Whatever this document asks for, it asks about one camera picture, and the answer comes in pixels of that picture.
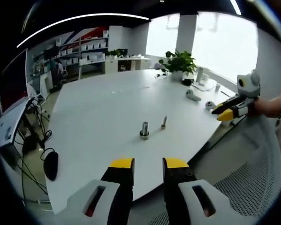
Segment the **light strip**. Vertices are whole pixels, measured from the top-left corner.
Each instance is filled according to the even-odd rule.
[[[238,7],[236,0],[230,0],[230,2],[233,5],[233,8],[234,8],[236,14],[241,15],[242,13],[240,12],[240,9]]]
[[[95,13],[95,14],[86,14],[86,15],[74,16],[74,17],[71,17],[71,18],[67,18],[67,19],[64,19],[64,20],[61,20],[61,21],[52,23],[51,25],[46,26],[46,27],[44,27],[44,28],[38,30],[37,32],[31,34],[28,38],[26,38],[25,40],[23,40],[20,44],[18,44],[17,48],[20,47],[21,45],[23,45],[27,40],[29,40],[30,38],[32,38],[32,37],[35,36],[36,34],[42,32],[42,31],[44,31],[45,29],[48,29],[48,28],[50,28],[50,27],[52,27],[52,26],[55,26],[55,25],[57,25],[57,24],[59,24],[59,23],[63,23],[63,22],[69,21],[69,20],[74,20],[74,19],[89,17],[89,16],[98,16],[98,15],[127,16],[127,17],[134,17],[134,18],[138,18],[138,19],[143,19],[143,20],[149,20],[149,18],[147,18],[147,17],[143,17],[143,16],[139,16],[139,15],[122,14],[122,13]]]

